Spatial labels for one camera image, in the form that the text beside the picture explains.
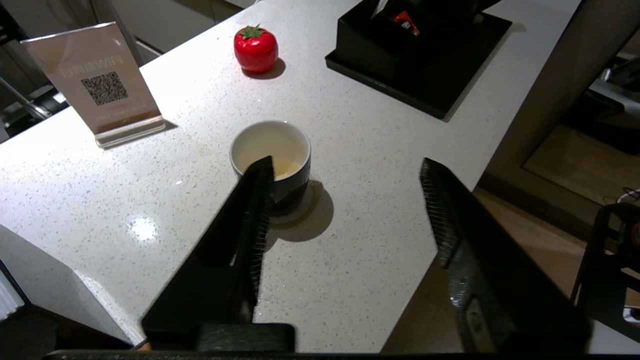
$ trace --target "black object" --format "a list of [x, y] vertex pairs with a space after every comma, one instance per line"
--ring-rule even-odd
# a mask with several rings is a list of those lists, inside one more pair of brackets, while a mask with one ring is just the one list
[[638, 342], [640, 328], [622, 313], [627, 289], [640, 293], [640, 279], [622, 269], [640, 274], [639, 226], [640, 208], [633, 204], [611, 204], [598, 211], [571, 295], [589, 317]]
[[607, 82], [630, 92], [640, 92], [640, 58], [633, 58], [609, 69]]
[[295, 174], [273, 183], [273, 216], [286, 215], [294, 211], [302, 202], [309, 185], [311, 159]]
[[625, 107], [606, 96], [587, 89], [562, 118], [562, 122], [630, 155], [640, 155], [640, 129], [599, 122], [624, 114]]
[[0, 4], [0, 46], [12, 40], [24, 40], [27, 35], [13, 19], [11, 14]]
[[[263, 200], [260, 199], [265, 198], [263, 192], [268, 189], [266, 178], [273, 180], [273, 169], [270, 160], [268, 163], [260, 160], [257, 165], [259, 168], [252, 165], [247, 170], [214, 220], [210, 230], [215, 227], [218, 218], [223, 216], [228, 221], [233, 221], [233, 224], [225, 229], [231, 231], [231, 234], [235, 234], [237, 232], [235, 226], [238, 223], [227, 216], [237, 211], [235, 216], [242, 217], [243, 214], [240, 210], [244, 208], [243, 204], [254, 204], [257, 208], [262, 207], [260, 204], [263, 203]], [[430, 359], [457, 359], [461, 357], [539, 359], [541, 352], [550, 354], [564, 352], [564, 357], [570, 358], [588, 357], [581, 354], [590, 335], [586, 319], [495, 222], [451, 171], [435, 161], [425, 159], [420, 172], [420, 180], [424, 189], [427, 212], [438, 245], [438, 260], [443, 264], [449, 276], [449, 292], [451, 301], [456, 308], [458, 328], [463, 338], [465, 350], [468, 352], [496, 350], [499, 352], [519, 352], [520, 354], [431, 354], [381, 357], [389, 360], [409, 357], [412, 359], [427, 357]], [[249, 199], [255, 200], [255, 198], [258, 198], [257, 202], [249, 201]], [[253, 231], [244, 234], [249, 234], [249, 239], [253, 238], [251, 236]], [[207, 243], [206, 238], [209, 239], [203, 236], [196, 250], [201, 247], [201, 244]], [[208, 252], [196, 250], [189, 256], [182, 266], [183, 268], [195, 261], [192, 259], [197, 254], [208, 254]], [[170, 290], [176, 278], [178, 278], [178, 274], [164, 292]], [[202, 287], [202, 279], [193, 281], [192, 285]], [[189, 289], [186, 291], [185, 294], [182, 294], [183, 297], [193, 294], [193, 291]], [[216, 350], [215, 352], [59, 351], [50, 354], [45, 359], [344, 360], [380, 357], [377, 354], [287, 354], [285, 349], [291, 348], [293, 336], [290, 327], [283, 327], [283, 325], [272, 325], [272, 328], [265, 327], [271, 324], [245, 324], [229, 327], [220, 324], [213, 324], [213, 326], [206, 323], [198, 324], [191, 317], [192, 314], [198, 311], [202, 312], [202, 322], [206, 322], [211, 317], [207, 312], [213, 311], [211, 306], [200, 302], [186, 305], [198, 308], [193, 311], [183, 311], [176, 307], [176, 310], [189, 316], [192, 325], [202, 325], [197, 338], [199, 345], [193, 348]], [[252, 327], [256, 329], [261, 327], [261, 329], [252, 331]], [[257, 347], [253, 343], [256, 339], [259, 343]], [[272, 342], [285, 345], [278, 346]]]
[[[240, 330], [227, 324], [252, 321], [273, 206], [272, 187], [273, 164], [268, 156], [240, 178], [198, 245], [143, 317], [142, 327], [153, 349], [214, 350], [221, 340], [208, 340], [207, 334], [219, 337], [229, 332], [264, 342], [265, 330], [260, 326], [245, 325]], [[271, 348], [293, 350], [290, 325], [267, 326], [284, 341]]]
[[474, 16], [500, 0], [408, 0], [427, 17], [438, 21], [438, 27], [457, 28], [473, 22]]
[[[447, 115], [511, 25], [482, 13], [478, 23], [458, 19], [452, 26], [446, 19], [453, 12], [410, 0], [390, 1], [371, 18], [377, 3], [363, 0], [338, 20], [336, 49], [326, 56], [327, 67], [438, 119]], [[401, 11], [407, 11], [419, 36], [391, 20]]]
[[[58, 94], [58, 90], [52, 87], [43, 94], [36, 96], [33, 99], [33, 104], [48, 110], [52, 114], [59, 113], [60, 111], [68, 108], [69, 103], [67, 101], [58, 102], [54, 98], [54, 95]], [[17, 117], [17, 119], [12, 119], [12, 121], [9, 123], [9, 126], [6, 128], [6, 132], [10, 138], [21, 134], [25, 130], [43, 121], [43, 119], [32, 116], [28, 111], [24, 109], [19, 109], [18, 111], [20, 110], [22, 110], [23, 112], [22, 116]]]
[[466, 352], [581, 354], [585, 317], [442, 164], [420, 172]]

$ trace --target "white countertop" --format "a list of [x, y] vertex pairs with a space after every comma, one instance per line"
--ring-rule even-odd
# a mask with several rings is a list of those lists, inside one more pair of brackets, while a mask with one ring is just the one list
[[[473, 189], [579, 0], [490, 9], [514, 25], [448, 122], [326, 68], [356, 2], [263, 1], [144, 66], [175, 129], [104, 151], [67, 109], [0, 145], [0, 224], [82, 274], [140, 342], [136, 322], [236, 182], [234, 135], [291, 121], [330, 199], [277, 232], [255, 321], [295, 325], [299, 351], [379, 351], [436, 252], [422, 159]], [[232, 35], [257, 23], [278, 38], [277, 78], [248, 78], [234, 58]]]

